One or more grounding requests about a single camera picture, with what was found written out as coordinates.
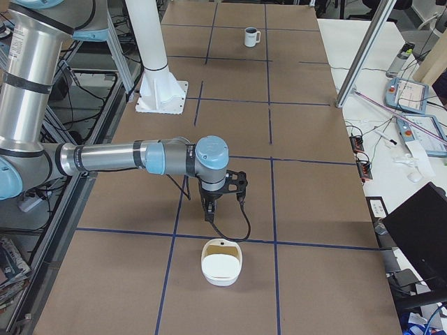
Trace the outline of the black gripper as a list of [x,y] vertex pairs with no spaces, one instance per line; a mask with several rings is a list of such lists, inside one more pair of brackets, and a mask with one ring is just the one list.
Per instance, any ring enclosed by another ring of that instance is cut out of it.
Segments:
[[204,219],[208,223],[214,222],[214,213],[217,207],[217,200],[223,195],[222,192],[208,191],[204,188],[199,188],[200,199],[204,210]]

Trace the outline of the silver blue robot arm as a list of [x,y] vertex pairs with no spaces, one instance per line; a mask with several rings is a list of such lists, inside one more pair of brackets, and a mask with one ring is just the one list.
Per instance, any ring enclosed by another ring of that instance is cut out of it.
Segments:
[[227,192],[228,146],[209,135],[128,144],[43,144],[39,134],[62,43],[108,37],[106,1],[12,1],[15,19],[1,86],[1,198],[80,172],[145,169],[152,174],[195,177],[205,220]]

